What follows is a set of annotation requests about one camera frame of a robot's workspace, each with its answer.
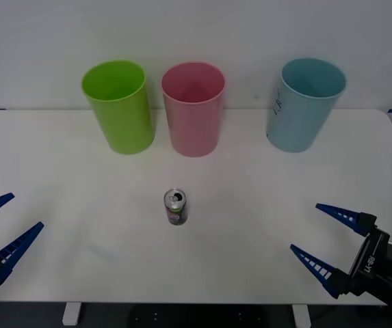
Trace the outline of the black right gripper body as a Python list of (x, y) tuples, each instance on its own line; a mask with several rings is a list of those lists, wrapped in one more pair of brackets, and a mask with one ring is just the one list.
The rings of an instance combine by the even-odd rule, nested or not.
[(362, 244), (350, 271), (351, 293), (369, 293), (392, 305), (392, 242), (382, 230), (373, 230)]

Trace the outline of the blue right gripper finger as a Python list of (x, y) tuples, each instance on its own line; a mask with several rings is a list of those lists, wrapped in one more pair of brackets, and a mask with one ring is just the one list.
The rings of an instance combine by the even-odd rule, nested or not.
[(377, 217), (369, 213), (355, 212), (336, 206), (330, 206), (327, 204), (316, 204), (316, 209), (326, 213), (337, 221), (341, 222), (345, 226), (352, 229), (357, 234), (366, 237), (374, 229), (376, 229)]
[(333, 298), (351, 293), (350, 276), (291, 244), (290, 250)]

